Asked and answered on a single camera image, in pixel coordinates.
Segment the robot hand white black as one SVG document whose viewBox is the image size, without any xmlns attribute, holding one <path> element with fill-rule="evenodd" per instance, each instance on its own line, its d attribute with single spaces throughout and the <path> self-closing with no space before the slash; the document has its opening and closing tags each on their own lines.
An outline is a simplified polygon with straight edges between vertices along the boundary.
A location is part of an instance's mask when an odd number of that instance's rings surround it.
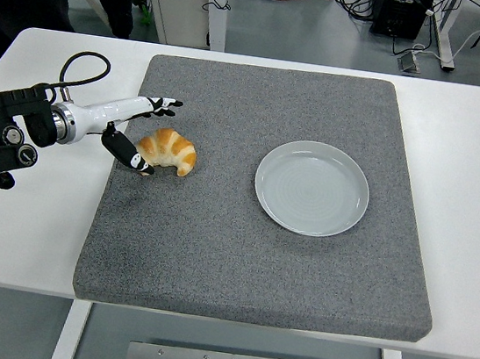
<svg viewBox="0 0 480 359">
<path fill-rule="evenodd" d="M 171 97 L 136 97 L 87 106 L 59 103 L 54 109 L 64 120 L 65 132 L 58 134 L 57 142 L 71 144 L 88 133 L 100 134 L 103 146 L 121 164 L 140 173 L 153 174 L 154 168 L 144 161 L 116 124 L 152 114 L 172 117 L 176 113 L 171 108 L 182 105 L 181 101 Z"/>
</svg>

